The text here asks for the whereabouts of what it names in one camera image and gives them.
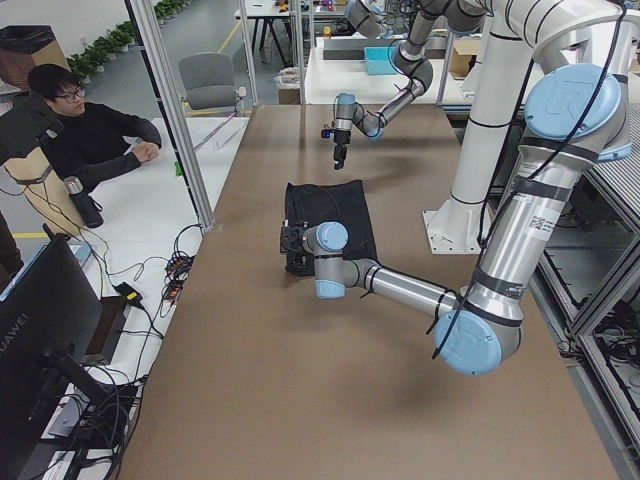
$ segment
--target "black bottle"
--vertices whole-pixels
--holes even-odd
[[[102,225],[104,222],[102,215],[100,215],[93,198],[86,192],[78,177],[65,178],[64,186],[87,227],[96,228]]]

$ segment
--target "light blue joint cap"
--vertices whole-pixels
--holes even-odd
[[[546,75],[533,88],[524,107],[527,126],[539,137],[564,140],[582,116],[598,84],[602,68],[591,63],[566,65]],[[602,127],[615,114],[622,92],[607,74],[596,101],[574,138]]]
[[[623,160],[631,155],[631,147],[633,142],[629,142],[626,145],[618,147],[614,150],[607,150],[602,152],[598,157],[598,163],[615,162],[616,160]]]
[[[318,245],[329,252],[339,252],[347,244],[347,229],[338,222],[324,222],[316,229]]]
[[[377,142],[384,135],[384,128],[376,128],[367,132],[367,138],[372,142]]]
[[[316,295],[318,298],[342,298],[347,293],[344,285],[331,280],[316,280]]]
[[[338,105],[351,105],[356,103],[356,96],[353,93],[341,93],[338,95]]]
[[[440,356],[464,375],[484,375],[498,368],[502,358],[498,336],[484,319],[467,310],[460,312],[442,346],[455,313],[455,310],[447,313],[436,324],[435,340],[436,346],[442,348]]]

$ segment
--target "office chair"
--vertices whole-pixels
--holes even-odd
[[[192,110],[233,107],[242,115],[244,87],[235,88],[233,60],[224,53],[202,52],[178,62],[180,77],[187,91],[185,100]]]

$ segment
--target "brown table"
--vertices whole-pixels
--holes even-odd
[[[531,296],[525,340],[470,378],[431,360],[431,323],[351,290],[315,298],[278,253],[288,181],[364,180],[380,260],[459,288],[473,256],[432,256],[421,210],[447,198],[459,146],[412,106],[346,168],[319,138],[331,106],[251,119],[146,388],[123,479],[613,479]]]

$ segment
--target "man's hand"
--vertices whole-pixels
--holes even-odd
[[[160,149],[155,143],[140,142],[131,149],[140,163],[148,162],[160,155]]]

